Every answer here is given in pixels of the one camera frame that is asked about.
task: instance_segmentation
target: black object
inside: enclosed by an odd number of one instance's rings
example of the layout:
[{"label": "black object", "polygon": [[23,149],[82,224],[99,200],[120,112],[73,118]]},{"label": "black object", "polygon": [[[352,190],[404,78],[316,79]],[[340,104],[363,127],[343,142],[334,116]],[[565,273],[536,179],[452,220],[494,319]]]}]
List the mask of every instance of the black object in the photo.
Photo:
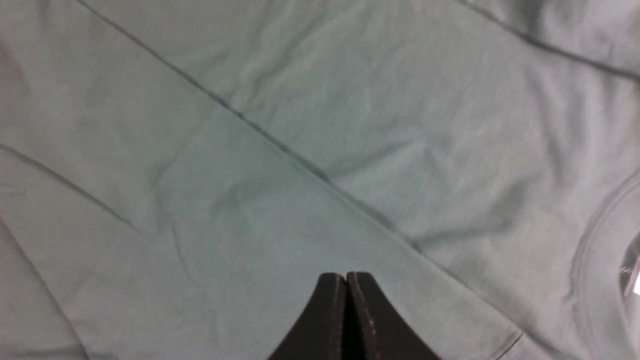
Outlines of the black object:
[{"label": "black object", "polygon": [[269,360],[441,360],[366,272],[322,274]]}]

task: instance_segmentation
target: tag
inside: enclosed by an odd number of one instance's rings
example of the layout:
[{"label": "tag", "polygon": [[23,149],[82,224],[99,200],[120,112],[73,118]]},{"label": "tag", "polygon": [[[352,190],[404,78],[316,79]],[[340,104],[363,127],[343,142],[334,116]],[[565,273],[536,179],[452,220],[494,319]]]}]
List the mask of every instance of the tag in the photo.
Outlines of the tag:
[{"label": "tag", "polygon": [[625,297],[631,293],[640,294],[638,273],[640,273],[640,236],[627,249],[625,260],[620,267],[620,288]]}]

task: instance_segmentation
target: t-shirt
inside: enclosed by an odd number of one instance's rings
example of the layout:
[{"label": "t-shirt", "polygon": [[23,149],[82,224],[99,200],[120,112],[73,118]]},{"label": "t-shirt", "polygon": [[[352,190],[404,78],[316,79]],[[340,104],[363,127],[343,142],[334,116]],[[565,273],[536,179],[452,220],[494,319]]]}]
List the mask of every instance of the t-shirt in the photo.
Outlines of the t-shirt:
[{"label": "t-shirt", "polygon": [[265,359],[348,271],[446,360],[637,359],[639,14],[0,1],[0,359]]}]

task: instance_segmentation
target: stitching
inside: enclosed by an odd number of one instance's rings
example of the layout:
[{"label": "stitching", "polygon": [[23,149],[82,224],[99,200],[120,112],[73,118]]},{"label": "stitching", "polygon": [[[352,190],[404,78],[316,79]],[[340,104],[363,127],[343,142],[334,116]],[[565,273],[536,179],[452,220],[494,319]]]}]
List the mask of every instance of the stitching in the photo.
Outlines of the stitching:
[{"label": "stitching", "polygon": [[576,301],[579,304],[581,302],[583,302],[584,304],[578,307],[579,321],[577,325],[583,330],[583,332],[586,333],[587,337],[589,338],[588,339],[589,341],[587,341],[588,348],[592,353],[592,355],[594,355],[598,359],[605,359],[605,357],[602,355],[602,350],[600,349],[600,345],[595,340],[595,335],[593,331],[593,321],[592,321],[593,314],[589,310],[591,297],[589,296],[590,291],[588,291],[588,289],[590,289],[590,287],[584,275],[584,268],[587,260],[587,255],[591,253],[591,249],[593,248],[593,243],[595,239],[595,234],[599,232],[602,224],[604,224],[608,219],[611,218],[611,214],[613,214],[613,212],[619,207],[619,205],[628,196],[632,195],[634,192],[637,192],[638,189],[640,189],[638,187],[639,185],[640,185],[640,179],[636,179],[635,181],[627,185],[628,188],[623,189],[621,192],[618,192],[617,194],[615,194],[611,202],[604,208],[601,214],[597,215],[596,222],[593,224],[593,227],[591,229],[588,229],[585,232],[584,236],[582,237],[582,240],[578,244],[579,260],[576,262],[576,265],[575,265],[576,269],[575,269],[574,281],[576,282],[575,284],[576,292],[577,292]]}]

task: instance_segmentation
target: seam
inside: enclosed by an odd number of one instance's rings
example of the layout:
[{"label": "seam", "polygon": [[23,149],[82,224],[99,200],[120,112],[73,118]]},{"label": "seam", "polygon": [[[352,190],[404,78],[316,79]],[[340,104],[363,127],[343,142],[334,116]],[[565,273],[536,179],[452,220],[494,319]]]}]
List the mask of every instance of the seam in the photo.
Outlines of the seam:
[{"label": "seam", "polygon": [[561,49],[555,45],[552,44],[548,44],[544,41],[541,41],[523,31],[520,31],[519,29],[517,29],[516,27],[509,25],[506,22],[503,22],[502,20],[500,20],[498,17],[496,17],[493,13],[489,12],[488,10],[481,8],[478,5],[472,4],[466,0],[455,0],[457,3],[459,3],[460,5],[467,7],[469,9],[471,9],[473,12],[476,12],[477,14],[479,14],[480,16],[484,17],[485,19],[489,20],[490,22],[498,25],[500,28],[502,28],[504,31],[520,38],[521,40],[523,40],[524,42],[533,45],[534,47],[537,47],[538,49],[550,52],[550,53],[555,53],[558,54],[560,56],[563,56],[565,58],[568,58],[569,60],[573,60],[579,63],[583,63],[585,65],[589,65],[592,66],[602,72],[607,72],[613,75],[617,75],[617,76],[621,76],[623,78],[627,78],[633,81],[638,81],[639,80],[639,75],[636,74],[634,71],[632,70],[626,70],[620,67],[616,67],[614,65],[608,65],[606,63],[602,63],[596,60],[591,60],[587,57],[581,56],[579,54],[575,54],[572,53],[570,51]]},{"label": "seam", "polygon": [[29,267],[32,269],[33,273],[36,275],[36,277],[38,278],[38,281],[40,282],[40,284],[42,285],[42,287],[44,288],[45,292],[47,293],[47,295],[49,296],[49,298],[51,299],[51,302],[54,304],[54,306],[56,307],[56,309],[58,310],[58,313],[65,319],[65,322],[67,323],[67,325],[69,326],[69,329],[71,330],[71,332],[73,333],[73,335],[76,337],[77,342],[80,344],[80,346],[82,347],[82,351],[83,351],[83,355],[86,356],[87,359],[89,360],[94,360],[95,358],[89,355],[89,351],[87,351],[86,349],[86,345],[82,342],[82,340],[80,340],[80,336],[78,336],[78,333],[76,331],[76,328],[71,324],[71,320],[69,320],[69,318],[67,317],[67,315],[65,314],[65,312],[62,310],[62,307],[60,306],[60,304],[58,303],[58,301],[56,300],[55,296],[53,296],[53,293],[51,292],[51,290],[49,289],[49,287],[47,286],[47,283],[44,281],[44,279],[42,279],[42,276],[40,275],[40,272],[38,271],[38,268],[35,266],[35,264],[31,261],[31,259],[29,259],[29,257],[27,256],[26,252],[24,252],[24,249],[22,248],[22,246],[20,246],[20,243],[15,239],[14,235],[12,234],[11,230],[9,229],[9,226],[4,222],[4,220],[0,217],[0,227],[4,227],[6,229],[6,232],[9,234],[9,239],[10,241],[16,246],[16,248],[20,251],[20,253],[22,254],[22,256],[24,257],[24,259],[27,261],[27,263],[29,264]]},{"label": "seam", "polygon": [[600,349],[600,346],[595,339],[594,331],[593,331],[593,321],[591,311],[588,309],[591,299],[589,296],[589,286],[587,284],[586,278],[584,277],[584,263],[587,260],[587,256],[591,253],[591,249],[593,248],[595,235],[599,232],[602,224],[604,224],[608,219],[610,219],[611,214],[619,207],[619,205],[631,196],[633,193],[640,190],[640,179],[633,179],[637,177],[638,173],[632,176],[632,180],[630,184],[622,184],[618,190],[614,191],[613,195],[609,199],[608,204],[605,205],[604,209],[601,210],[599,214],[595,216],[595,222],[592,223],[589,229],[586,230],[580,243],[578,244],[578,250],[576,254],[576,262],[574,264],[575,269],[573,270],[574,276],[572,279],[573,286],[576,291],[576,302],[578,305],[577,314],[578,314],[578,322],[577,325],[579,329],[588,337],[587,344],[588,349],[591,355],[596,359],[605,359],[605,356]]},{"label": "seam", "polygon": [[[370,209],[365,204],[361,204],[361,202],[359,200],[355,199],[352,195],[350,195],[349,193],[346,193],[345,191],[343,191],[340,188],[336,187],[328,179],[328,176],[322,170],[320,170],[316,165],[314,165],[311,161],[305,159],[303,156],[297,154],[296,152],[294,152],[291,148],[289,148],[285,144],[279,142],[273,135],[268,133],[266,130],[261,128],[256,123],[252,122],[251,120],[248,120],[244,116],[244,114],[242,114],[240,111],[238,111],[238,110],[234,109],[233,107],[231,107],[231,105],[229,105],[229,103],[226,100],[224,100],[220,95],[218,95],[218,94],[214,93],[213,91],[209,90],[208,88],[204,87],[201,83],[199,83],[196,79],[191,77],[188,73],[186,73],[185,71],[180,69],[178,66],[172,64],[171,62],[169,62],[165,58],[163,58],[157,51],[153,50],[153,48],[148,46],[146,43],[144,43],[138,37],[136,37],[132,33],[128,32],[121,25],[119,25],[115,21],[109,19],[108,17],[106,17],[105,15],[101,14],[100,12],[98,12],[93,7],[91,7],[85,0],[71,0],[71,1],[74,1],[77,4],[79,4],[80,6],[86,8],[91,14],[96,16],[98,19],[104,21],[108,26],[111,26],[113,29],[118,31],[121,35],[123,35],[124,37],[128,38],[130,41],[134,42],[136,45],[141,47],[149,55],[154,57],[156,60],[160,61],[163,65],[168,67],[170,70],[174,71],[181,78],[183,78],[188,83],[193,85],[196,89],[198,89],[199,91],[201,91],[205,95],[207,95],[209,98],[211,98],[214,102],[218,103],[220,106],[222,106],[223,108],[225,108],[226,110],[228,110],[229,112],[234,114],[240,121],[242,121],[251,130],[253,130],[258,135],[263,137],[263,139],[265,140],[266,144],[268,144],[269,146],[274,148],[276,151],[284,154],[284,157],[287,160],[289,160],[289,162],[293,166],[295,166],[296,168],[301,170],[303,172],[303,174],[306,174],[311,180],[315,181],[317,184],[322,186],[324,189],[328,190],[331,194],[333,194],[335,196],[335,198],[338,201],[340,201],[341,203],[346,205],[348,208],[350,208],[350,209],[356,211],[357,213],[359,213],[365,221],[367,221],[368,223],[373,225],[375,228],[377,228],[382,233],[386,234],[389,238],[395,240],[398,244],[400,244],[400,246],[404,246],[411,254],[413,254],[414,256],[417,256],[420,260],[422,260],[422,261],[424,261],[426,263],[429,263],[431,266],[433,266],[435,268],[436,271],[440,272],[440,275],[442,275],[444,277],[448,277],[455,284],[457,284],[458,286],[463,288],[465,291],[469,291],[471,294],[473,294],[475,297],[477,297],[479,300],[481,300],[483,303],[485,303],[488,307],[490,307],[491,309],[496,311],[498,314],[503,316],[506,320],[508,320],[509,323],[511,323],[512,326],[516,327],[516,331],[514,333],[517,333],[518,331],[522,332],[523,334],[526,333],[518,323],[514,322],[510,317],[505,315],[502,311],[498,310],[491,302],[488,302],[486,299],[484,299],[482,296],[480,296],[476,291],[474,291],[473,289],[469,288],[467,284],[465,284],[464,282],[461,282],[452,273],[450,273],[446,269],[442,268],[438,263],[433,261],[429,256],[420,253],[415,248],[410,246],[409,243],[408,243],[408,240],[406,239],[406,237],[403,236],[402,233],[400,231],[398,231],[391,223],[388,223],[386,221],[381,221],[379,214],[377,214],[375,212],[375,210]],[[512,337],[512,335],[508,336],[507,340],[499,348],[504,348],[504,346],[505,346],[504,344],[511,343],[511,337]]]}]

